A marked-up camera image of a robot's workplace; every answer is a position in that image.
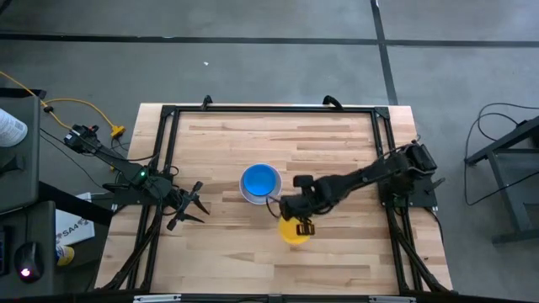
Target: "wooden tabletop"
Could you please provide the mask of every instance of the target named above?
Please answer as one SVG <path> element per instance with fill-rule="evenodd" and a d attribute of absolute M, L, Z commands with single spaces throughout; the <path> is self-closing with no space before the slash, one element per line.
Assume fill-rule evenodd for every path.
<path fill-rule="evenodd" d="M 161 106 L 141 104 L 129 157 L 152 154 Z M 411 108 L 389 109 L 397 146 L 410 142 L 416 137 Z M 316 235 L 299 246 L 286 244 L 266 206 L 250 204 L 238 190 L 243 171 L 259 162 L 277 168 L 283 194 L 293 194 L 292 178 L 297 174 L 317 178 L 349 173 L 375 159 L 367 114 L 181 114 L 173 155 L 179 175 L 174 183 L 191 189 L 202 181 L 200 200 L 211 214 L 191 205 L 186 212 L 205 224 L 180 222 L 173 231 L 166 229 L 168 219 L 163 220 L 152 292 L 396 294 L 387 218 L 376 185 L 355 191 L 329 214 L 314 217 Z M 140 206 L 129 206 L 113 218 L 96 287 L 106 284 L 131 253 L 140 212 Z M 418 254 L 450 288 L 434 218 L 423 209 L 411 209 L 410 217 Z M 139 282 L 146 255 L 142 259 Z M 412 285 L 408 259 L 403 259 Z"/>

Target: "red light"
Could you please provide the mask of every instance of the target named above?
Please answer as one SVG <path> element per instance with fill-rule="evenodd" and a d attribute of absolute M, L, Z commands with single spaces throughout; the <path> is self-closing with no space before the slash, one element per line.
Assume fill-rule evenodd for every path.
<path fill-rule="evenodd" d="M 20 273 L 21 273 L 24 277 L 28 277 L 28 276 L 30 275 L 30 271 L 29 271 L 27 268 L 21 270 Z"/>

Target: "yellow cable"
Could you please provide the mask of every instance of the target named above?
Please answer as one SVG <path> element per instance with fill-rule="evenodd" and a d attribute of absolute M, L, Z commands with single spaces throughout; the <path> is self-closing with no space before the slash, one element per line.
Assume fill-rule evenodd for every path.
<path fill-rule="evenodd" d="M 23 88 L 25 91 L 27 91 L 32 96 L 37 97 L 34 92 L 29 90 L 27 87 L 25 87 L 25 85 L 23 85 L 21 82 L 19 82 L 19 81 L 13 79 L 12 77 L 10 77 L 7 73 L 0 71 L 0 74 L 3 75 L 4 77 L 6 77 L 7 79 L 11 80 L 13 83 L 19 85 L 21 88 Z M 43 106 L 43 107 L 47 106 L 46 103 L 43 102 L 43 100 L 41 100 L 39 97 L 37 97 L 37 98 L 40 100 L 41 106 Z M 58 119 L 58 117 L 56 117 L 56 115 L 53 112 L 50 112 L 49 114 L 51 114 L 52 118 L 54 118 L 54 120 L 56 120 L 56 122 L 58 122 L 59 125 L 61 125 L 62 127 L 67 128 L 68 130 L 71 129 L 71 127 L 69 127 L 69 126 L 65 125 L 63 122 L 61 122 L 60 119 Z"/>
<path fill-rule="evenodd" d="M 92 103 L 88 102 L 88 101 L 84 101 L 84 100 L 80 100 L 80 99 L 75 99 L 75 98 L 54 98 L 54 99 L 50 99 L 50 100 L 46 100 L 44 102 L 44 104 L 49 104 L 49 103 L 52 103 L 52 102 L 58 102 L 58 101 L 65 101 L 65 102 L 78 102 L 80 104 L 86 104 L 87 106 L 90 106 L 92 107 L 93 109 L 95 109 L 99 114 L 101 114 L 101 116 L 103 116 L 103 118 L 107 121 L 107 123 L 110 125 L 110 127 L 114 127 L 115 125 L 109 120 L 109 118 L 107 118 L 107 116 L 101 111 L 101 109 L 98 109 L 97 106 L 93 105 Z"/>

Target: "gray floor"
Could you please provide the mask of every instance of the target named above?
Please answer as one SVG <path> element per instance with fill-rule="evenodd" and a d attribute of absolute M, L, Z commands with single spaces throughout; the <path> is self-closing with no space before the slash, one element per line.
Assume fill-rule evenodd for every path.
<path fill-rule="evenodd" d="M 539 3 L 533 0 L 379 3 L 386 37 L 391 39 L 539 40 Z M 0 16 L 0 29 L 376 38 L 367 0 L 163 0 L 158 4 L 18 0 Z M 437 195 L 455 290 L 539 300 L 539 241 L 494 247 L 490 238 L 510 231 L 501 200 L 494 196 L 468 207 L 462 194 L 464 141 L 481 107 L 492 102 L 539 106 L 539 49 L 390 47 L 389 57 L 399 103 L 413 107 L 422 140 L 439 164 L 437 175 L 447 179 Z M 28 86 L 47 90 L 48 97 L 91 100 L 115 123 L 127 126 L 125 141 L 131 137 L 142 102 L 200 102 L 210 94 L 216 102 L 317 104 L 331 94 L 344 104 L 387 104 L 376 46 L 1 41 L 0 67 Z M 11 84 L 2 79 L 3 85 Z M 537 115 L 505 107 L 495 110 L 519 121 Z M 99 124 L 104 134 L 108 132 L 100 117 L 84 107 L 62 104 L 56 113 L 68 123 Z M 43 127 L 57 136 L 65 134 L 49 117 L 43 117 Z M 491 136 L 501 136 L 512 127 L 498 117 L 484 122 Z M 486 144 L 488 140 L 474 131 L 470 152 Z M 71 193 L 99 191 L 57 150 L 43 141 L 41 150 L 41 179 Z M 68 153 L 94 179 L 112 180 L 102 163 Z M 530 165 L 511 168 L 512 178 L 526 174 Z M 522 186 L 533 188 L 534 182 Z M 489 167 L 479 165 L 470 171 L 470 200 L 493 189 Z"/>

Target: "white bottle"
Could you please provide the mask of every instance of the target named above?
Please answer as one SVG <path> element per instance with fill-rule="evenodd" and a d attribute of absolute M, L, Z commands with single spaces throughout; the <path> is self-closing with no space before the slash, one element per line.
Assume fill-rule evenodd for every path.
<path fill-rule="evenodd" d="M 3 109 L 0 109 L 0 147 L 19 144 L 28 133 L 28 126 Z"/>

